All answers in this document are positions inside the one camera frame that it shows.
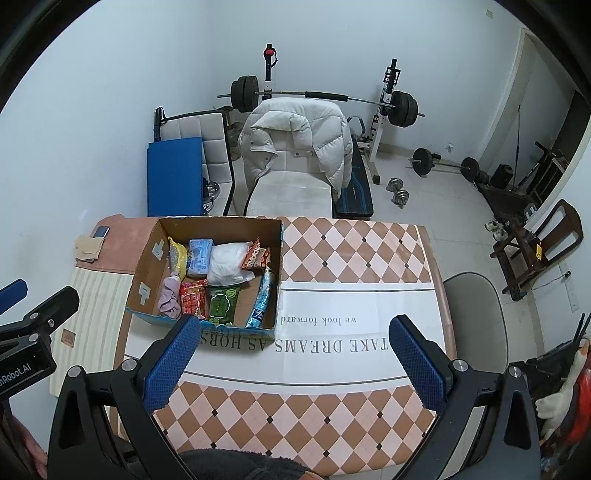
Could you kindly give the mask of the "red brown snack packet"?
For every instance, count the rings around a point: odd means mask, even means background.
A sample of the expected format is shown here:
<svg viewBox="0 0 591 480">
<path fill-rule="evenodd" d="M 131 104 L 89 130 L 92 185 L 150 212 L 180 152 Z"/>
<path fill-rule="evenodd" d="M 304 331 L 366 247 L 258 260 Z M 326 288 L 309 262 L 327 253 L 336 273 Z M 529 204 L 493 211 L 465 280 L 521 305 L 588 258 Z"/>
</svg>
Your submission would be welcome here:
<svg viewBox="0 0 591 480">
<path fill-rule="evenodd" d="M 243 270 L 259 270 L 266 268 L 270 263 L 270 248 L 260 245 L 259 239 L 249 244 L 245 258 L 243 258 L 240 268 Z"/>
</svg>

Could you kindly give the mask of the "barbell on floor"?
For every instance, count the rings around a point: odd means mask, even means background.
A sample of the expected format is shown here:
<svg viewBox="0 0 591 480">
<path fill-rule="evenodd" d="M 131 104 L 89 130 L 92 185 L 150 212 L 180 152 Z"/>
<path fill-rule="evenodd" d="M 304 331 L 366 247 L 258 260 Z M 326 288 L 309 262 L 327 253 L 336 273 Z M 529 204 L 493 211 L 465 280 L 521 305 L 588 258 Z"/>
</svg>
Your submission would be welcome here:
<svg viewBox="0 0 591 480">
<path fill-rule="evenodd" d="M 472 157 L 466 157 L 460 164 L 443 160 L 442 156 L 432 153 L 428 149 L 418 148 L 410 158 L 415 174 L 426 177 L 435 167 L 446 167 L 461 172 L 469 182 L 475 182 L 481 169 L 478 161 Z"/>
</svg>

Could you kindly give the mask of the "red snack bag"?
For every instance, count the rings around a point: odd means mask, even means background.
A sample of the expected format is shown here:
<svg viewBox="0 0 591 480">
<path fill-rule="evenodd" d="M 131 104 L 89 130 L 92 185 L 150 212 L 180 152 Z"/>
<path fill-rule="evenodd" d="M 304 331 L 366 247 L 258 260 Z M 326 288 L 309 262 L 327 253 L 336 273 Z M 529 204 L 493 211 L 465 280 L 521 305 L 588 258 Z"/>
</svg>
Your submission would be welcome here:
<svg viewBox="0 0 591 480">
<path fill-rule="evenodd" d="M 199 319 L 207 318 L 205 279 L 185 280 L 179 289 L 180 306 L 183 314 L 192 315 Z"/>
</svg>

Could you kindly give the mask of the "white weight bench rack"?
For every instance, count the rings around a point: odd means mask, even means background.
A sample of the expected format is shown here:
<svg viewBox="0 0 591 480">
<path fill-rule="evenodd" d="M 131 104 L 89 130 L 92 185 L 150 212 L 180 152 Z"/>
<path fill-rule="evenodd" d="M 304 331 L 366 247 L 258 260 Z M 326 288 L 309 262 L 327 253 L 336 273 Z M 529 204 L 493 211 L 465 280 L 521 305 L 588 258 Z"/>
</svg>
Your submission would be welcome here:
<svg viewBox="0 0 591 480">
<path fill-rule="evenodd" d="M 274 48 L 273 45 L 271 45 L 270 43 L 267 43 L 266 47 L 264 47 L 263 49 L 263 59 L 264 91 L 273 89 L 271 87 L 271 71 L 277 63 L 276 48 Z M 394 88 L 398 84 L 399 76 L 401 73 L 401 70 L 397 67 L 397 63 L 398 60 L 396 58 L 393 58 L 391 60 L 391 64 L 386 68 L 386 72 L 384 74 L 383 87 L 378 101 L 390 100 L 390 95 L 394 92 Z M 363 153 L 363 162 L 365 162 L 366 168 L 370 172 L 372 182 L 375 185 L 379 185 L 381 183 L 381 175 L 378 172 L 375 160 L 377 158 L 377 152 L 379 151 L 382 136 L 384 133 L 385 122 L 388 119 L 386 115 L 379 114 L 378 107 L 376 114 L 374 114 L 372 122 L 370 122 L 370 127 L 367 127 L 365 121 L 363 121 L 363 119 L 360 118 L 360 116 L 353 117 L 356 117 L 356 119 L 359 120 L 360 126 L 362 128 L 362 133 L 360 135 L 360 138 L 358 139 L 358 143 L 360 144 L 360 150 Z"/>
</svg>

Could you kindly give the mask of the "white puffer jacket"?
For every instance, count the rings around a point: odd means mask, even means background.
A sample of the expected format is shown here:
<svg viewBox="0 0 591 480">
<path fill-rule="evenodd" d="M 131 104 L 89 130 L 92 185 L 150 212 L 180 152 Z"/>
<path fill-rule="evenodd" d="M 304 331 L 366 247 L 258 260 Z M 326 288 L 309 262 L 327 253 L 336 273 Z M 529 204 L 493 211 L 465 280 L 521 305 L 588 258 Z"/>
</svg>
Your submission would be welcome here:
<svg viewBox="0 0 591 480">
<path fill-rule="evenodd" d="M 352 178 L 353 137 L 341 108 L 332 102 L 276 97 L 249 114 L 238 137 L 249 189 L 267 173 L 294 166 L 322 174 L 339 199 Z"/>
</svg>

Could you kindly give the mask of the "white padded chair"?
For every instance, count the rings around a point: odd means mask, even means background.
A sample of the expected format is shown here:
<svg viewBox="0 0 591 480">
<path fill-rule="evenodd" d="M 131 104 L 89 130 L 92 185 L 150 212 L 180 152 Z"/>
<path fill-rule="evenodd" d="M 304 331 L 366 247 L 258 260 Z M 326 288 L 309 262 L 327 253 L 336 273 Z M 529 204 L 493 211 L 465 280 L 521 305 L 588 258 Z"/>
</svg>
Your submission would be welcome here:
<svg viewBox="0 0 591 480">
<path fill-rule="evenodd" d="M 300 173 L 290 165 L 285 170 L 270 171 L 249 189 L 245 215 L 331 218 L 335 201 L 324 175 Z"/>
</svg>

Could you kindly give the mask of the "green seaweed snack bag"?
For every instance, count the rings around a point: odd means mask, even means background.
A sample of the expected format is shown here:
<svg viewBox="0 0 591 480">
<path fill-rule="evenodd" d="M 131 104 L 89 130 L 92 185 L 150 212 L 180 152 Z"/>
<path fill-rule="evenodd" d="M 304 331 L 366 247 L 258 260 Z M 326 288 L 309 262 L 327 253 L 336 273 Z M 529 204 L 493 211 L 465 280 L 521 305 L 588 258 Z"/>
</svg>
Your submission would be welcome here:
<svg viewBox="0 0 591 480">
<path fill-rule="evenodd" d="M 240 291 L 242 291 L 242 284 L 208 286 L 206 288 L 207 319 L 215 325 L 235 325 L 235 310 Z"/>
</svg>

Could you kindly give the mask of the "purple fuzzy cloth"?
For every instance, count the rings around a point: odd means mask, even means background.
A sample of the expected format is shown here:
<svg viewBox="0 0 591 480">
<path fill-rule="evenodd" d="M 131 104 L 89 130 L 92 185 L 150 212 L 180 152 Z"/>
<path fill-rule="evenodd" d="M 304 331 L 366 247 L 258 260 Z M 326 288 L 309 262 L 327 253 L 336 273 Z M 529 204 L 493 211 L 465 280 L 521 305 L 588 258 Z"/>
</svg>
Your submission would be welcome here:
<svg viewBox="0 0 591 480">
<path fill-rule="evenodd" d="M 177 275 L 170 275 L 163 279 L 157 309 L 160 314 L 177 320 L 181 315 L 179 301 L 180 279 Z"/>
</svg>

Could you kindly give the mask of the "chrome dumbbell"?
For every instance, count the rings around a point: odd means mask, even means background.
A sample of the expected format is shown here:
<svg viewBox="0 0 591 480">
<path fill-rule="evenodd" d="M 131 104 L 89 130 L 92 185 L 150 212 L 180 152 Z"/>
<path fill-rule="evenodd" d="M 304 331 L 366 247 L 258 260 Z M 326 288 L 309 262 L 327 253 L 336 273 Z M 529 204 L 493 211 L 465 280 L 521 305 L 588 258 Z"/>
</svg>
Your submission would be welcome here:
<svg viewBox="0 0 591 480">
<path fill-rule="evenodd" d="M 404 181 L 401 178 L 391 178 L 386 187 L 388 192 L 393 194 L 392 202 L 400 209 L 404 209 L 410 198 L 410 193 L 404 188 Z"/>
</svg>

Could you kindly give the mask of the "blue tissue pack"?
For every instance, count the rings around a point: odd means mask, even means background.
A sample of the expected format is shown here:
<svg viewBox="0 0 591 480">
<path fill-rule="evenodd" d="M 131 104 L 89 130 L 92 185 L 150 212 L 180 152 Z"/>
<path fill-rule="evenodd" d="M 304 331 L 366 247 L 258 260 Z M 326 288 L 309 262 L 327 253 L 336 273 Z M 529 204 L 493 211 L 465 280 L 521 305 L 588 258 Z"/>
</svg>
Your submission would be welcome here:
<svg viewBox="0 0 591 480">
<path fill-rule="evenodd" d="M 188 243 L 187 276 L 189 278 L 205 277 L 211 262 L 212 239 L 191 239 Z"/>
</svg>

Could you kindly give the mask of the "white soft plastic bag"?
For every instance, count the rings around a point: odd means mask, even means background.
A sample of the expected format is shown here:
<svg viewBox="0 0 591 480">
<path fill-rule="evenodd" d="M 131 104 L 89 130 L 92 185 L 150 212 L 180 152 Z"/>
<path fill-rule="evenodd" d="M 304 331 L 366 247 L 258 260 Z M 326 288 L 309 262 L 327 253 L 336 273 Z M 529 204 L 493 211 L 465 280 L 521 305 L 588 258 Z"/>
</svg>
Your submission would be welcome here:
<svg viewBox="0 0 591 480">
<path fill-rule="evenodd" d="M 231 286 L 252 281 L 256 275 L 250 270 L 240 268 L 249 242 L 233 242 L 214 245 L 207 273 L 207 283 L 211 286 Z"/>
</svg>

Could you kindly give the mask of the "open cardboard box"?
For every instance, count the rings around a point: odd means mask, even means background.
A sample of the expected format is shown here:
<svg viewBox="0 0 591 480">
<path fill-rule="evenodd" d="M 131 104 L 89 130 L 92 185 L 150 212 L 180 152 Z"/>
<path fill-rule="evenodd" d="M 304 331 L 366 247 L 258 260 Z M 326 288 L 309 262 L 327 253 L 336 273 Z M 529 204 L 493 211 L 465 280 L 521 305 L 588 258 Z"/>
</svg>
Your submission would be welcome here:
<svg viewBox="0 0 591 480">
<path fill-rule="evenodd" d="M 159 218 L 126 309 L 153 325 L 190 314 L 205 330 L 273 341 L 282 258 L 280 219 Z"/>
</svg>

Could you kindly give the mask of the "long blue wipes pack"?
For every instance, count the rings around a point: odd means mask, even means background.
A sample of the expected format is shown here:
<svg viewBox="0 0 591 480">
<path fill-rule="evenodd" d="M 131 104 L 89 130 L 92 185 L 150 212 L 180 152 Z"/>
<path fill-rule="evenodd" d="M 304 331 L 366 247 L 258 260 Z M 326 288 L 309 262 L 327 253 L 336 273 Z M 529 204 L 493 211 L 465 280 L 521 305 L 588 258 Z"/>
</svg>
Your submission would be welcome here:
<svg viewBox="0 0 591 480">
<path fill-rule="evenodd" d="M 271 291 L 273 291 L 275 279 L 276 275 L 274 275 L 273 270 L 266 267 L 263 272 L 263 277 L 260 280 L 259 291 L 257 291 L 256 294 L 256 301 L 254 301 L 252 310 L 249 314 L 249 319 L 247 319 L 245 324 L 246 328 L 259 328 L 262 326 L 264 315 L 266 315 L 266 308 L 270 303 Z"/>
</svg>

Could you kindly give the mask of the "yellow silver scrub sponge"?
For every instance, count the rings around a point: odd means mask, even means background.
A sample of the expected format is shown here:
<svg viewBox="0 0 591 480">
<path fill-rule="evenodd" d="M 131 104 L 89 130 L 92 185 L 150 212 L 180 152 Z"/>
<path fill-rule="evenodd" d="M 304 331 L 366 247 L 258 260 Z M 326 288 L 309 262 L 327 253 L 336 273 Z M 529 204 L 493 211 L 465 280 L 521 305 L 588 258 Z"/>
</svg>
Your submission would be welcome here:
<svg viewBox="0 0 591 480">
<path fill-rule="evenodd" d="M 177 276 L 179 280 L 182 281 L 187 274 L 187 249 L 184 245 L 174 241 L 171 237 L 169 237 L 168 241 L 170 274 Z"/>
</svg>

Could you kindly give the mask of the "pink cloth mat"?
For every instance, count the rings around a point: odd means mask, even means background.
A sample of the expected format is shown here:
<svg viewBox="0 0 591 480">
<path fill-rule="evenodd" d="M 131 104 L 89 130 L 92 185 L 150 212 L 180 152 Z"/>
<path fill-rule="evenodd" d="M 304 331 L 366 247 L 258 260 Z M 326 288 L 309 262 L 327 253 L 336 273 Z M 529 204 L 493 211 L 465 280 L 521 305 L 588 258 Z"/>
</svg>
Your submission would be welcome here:
<svg viewBox="0 0 591 480">
<path fill-rule="evenodd" d="M 99 220 L 92 233 L 102 226 L 108 226 L 109 232 L 98 259 L 93 262 L 77 260 L 76 266 L 94 271 L 133 274 L 156 223 L 156 217 L 127 218 L 121 214 Z"/>
</svg>

